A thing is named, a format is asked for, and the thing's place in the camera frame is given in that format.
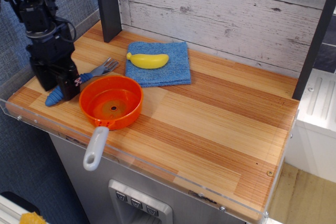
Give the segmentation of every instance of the orange frying pan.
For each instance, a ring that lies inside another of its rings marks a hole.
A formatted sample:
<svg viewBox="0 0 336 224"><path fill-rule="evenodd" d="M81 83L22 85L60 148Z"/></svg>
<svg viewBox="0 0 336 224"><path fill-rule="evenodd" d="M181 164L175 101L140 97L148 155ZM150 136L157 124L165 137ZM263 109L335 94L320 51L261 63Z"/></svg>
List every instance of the orange frying pan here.
<svg viewBox="0 0 336 224"><path fill-rule="evenodd" d="M96 126L84 155L86 170L97 169L109 130L119 130L140 115L143 92L140 85L124 76L100 78L86 86L79 105L89 122Z"/></svg>

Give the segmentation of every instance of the toy kitchen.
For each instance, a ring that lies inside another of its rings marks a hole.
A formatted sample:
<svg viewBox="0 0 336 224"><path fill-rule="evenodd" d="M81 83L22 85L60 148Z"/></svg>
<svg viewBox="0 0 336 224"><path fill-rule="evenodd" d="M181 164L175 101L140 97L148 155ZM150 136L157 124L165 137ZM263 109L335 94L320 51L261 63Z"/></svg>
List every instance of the toy kitchen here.
<svg viewBox="0 0 336 224"><path fill-rule="evenodd" d="M113 71L48 105L12 78L1 106L50 134L90 223L271 223L328 1L98 0L71 59Z"/></svg>

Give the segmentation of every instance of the black post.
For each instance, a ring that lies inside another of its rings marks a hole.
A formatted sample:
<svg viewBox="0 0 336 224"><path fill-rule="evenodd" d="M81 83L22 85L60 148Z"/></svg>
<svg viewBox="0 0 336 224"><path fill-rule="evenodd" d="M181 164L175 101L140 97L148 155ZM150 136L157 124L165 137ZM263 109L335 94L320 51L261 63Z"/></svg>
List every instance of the black post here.
<svg viewBox="0 0 336 224"><path fill-rule="evenodd" d="M118 0L98 0L99 13L105 42L110 42L121 32Z"/></svg>
<svg viewBox="0 0 336 224"><path fill-rule="evenodd" d="M311 70L314 66L317 54L320 50L324 35L326 34L332 14L335 10L336 0L326 0L322 14L317 25L313 40L304 61L298 83L295 87L293 99L301 100L305 87L307 85Z"/></svg>

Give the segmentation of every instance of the white wood panel wall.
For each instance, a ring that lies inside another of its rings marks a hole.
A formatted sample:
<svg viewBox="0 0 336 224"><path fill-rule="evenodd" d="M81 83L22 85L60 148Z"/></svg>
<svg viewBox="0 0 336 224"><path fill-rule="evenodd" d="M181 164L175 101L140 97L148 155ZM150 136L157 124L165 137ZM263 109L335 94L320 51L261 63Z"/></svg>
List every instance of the white wood panel wall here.
<svg viewBox="0 0 336 224"><path fill-rule="evenodd" d="M298 77L326 0L119 0L124 30Z"/></svg>

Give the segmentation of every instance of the silver fork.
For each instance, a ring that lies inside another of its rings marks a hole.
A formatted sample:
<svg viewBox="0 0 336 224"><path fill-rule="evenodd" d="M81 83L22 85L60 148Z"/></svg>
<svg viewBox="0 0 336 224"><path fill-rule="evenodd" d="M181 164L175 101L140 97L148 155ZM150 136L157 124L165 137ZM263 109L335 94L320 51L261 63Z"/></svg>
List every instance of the silver fork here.
<svg viewBox="0 0 336 224"><path fill-rule="evenodd" d="M112 72L117 67L119 62L117 62L116 60L111 60L111 61L110 60L111 60L111 57L109 57L102 65L96 67L91 72L81 74L80 78L81 78L82 83L90 80L92 77L103 76L104 74Z"/></svg>
<svg viewBox="0 0 336 224"><path fill-rule="evenodd" d="M96 67L89 73L82 73L80 74L81 83L84 83L88 80L90 80L92 77L95 76L103 76L104 74L107 74L109 72L112 72L117 66L119 62L116 60L111 60L111 57L109 57L102 65ZM57 86L47 97L46 99L46 106L52 106L61 101L64 98L64 95L61 91L60 86Z"/></svg>

